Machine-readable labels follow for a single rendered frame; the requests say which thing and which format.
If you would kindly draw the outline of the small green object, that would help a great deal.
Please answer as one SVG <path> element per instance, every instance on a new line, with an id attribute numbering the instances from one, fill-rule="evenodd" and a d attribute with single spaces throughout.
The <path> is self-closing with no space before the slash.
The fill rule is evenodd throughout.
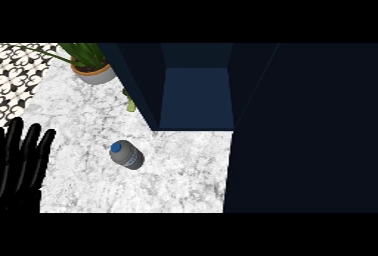
<path id="1" fill-rule="evenodd" d="M 134 112 L 135 111 L 135 104 L 134 104 L 134 101 L 131 99 L 131 96 L 129 94 L 127 93 L 127 90 L 122 89 L 122 94 L 125 95 L 127 97 L 127 111 L 128 112 Z"/>

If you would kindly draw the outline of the dark blue cabinet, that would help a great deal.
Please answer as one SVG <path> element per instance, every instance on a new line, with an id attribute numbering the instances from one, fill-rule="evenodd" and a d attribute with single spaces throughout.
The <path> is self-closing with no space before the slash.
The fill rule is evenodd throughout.
<path id="1" fill-rule="evenodd" d="M 101 43 L 153 131 L 231 131 L 274 43 Z"/>

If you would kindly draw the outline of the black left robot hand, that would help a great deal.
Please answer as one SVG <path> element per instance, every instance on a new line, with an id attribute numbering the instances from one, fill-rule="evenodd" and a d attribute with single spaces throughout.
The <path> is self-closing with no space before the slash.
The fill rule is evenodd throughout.
<path id="1" fill-rule="evenodd" d="M 0 214 L 38 213 L 41 186 L 48 164 L 50 146 L 56 131 L 39 135 L 34 123 L 20 138 L 23 120 L 11 119 L 8 128 L 0 127 Z"/>

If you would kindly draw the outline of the potted green plant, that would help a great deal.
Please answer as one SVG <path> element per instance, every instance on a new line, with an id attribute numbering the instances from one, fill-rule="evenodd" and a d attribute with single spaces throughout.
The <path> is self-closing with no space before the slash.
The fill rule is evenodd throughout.
<path id="1" fill-rule="evenodd" d="M 78 78 L 90 85 L 109 82 L 115 77 L 115 71 L 96 43 L 59 43 L 59 47 L 69 55 L 69 59 L 47 53 L 42 50 L 17 45 L 22 50 L 38 52 L 70 64 L 70 69 Z"/>

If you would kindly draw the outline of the grey bottle with blue cap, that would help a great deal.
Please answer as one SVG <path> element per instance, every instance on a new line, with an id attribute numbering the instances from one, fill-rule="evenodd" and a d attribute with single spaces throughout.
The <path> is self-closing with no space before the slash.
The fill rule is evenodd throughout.
<path id="1" fill-rule="evenodd" d="M 129 170 L 137 170 L 144 163 L 143 153 L 127 140 L 112 143 L 109 156 L 112 161 Z"/>

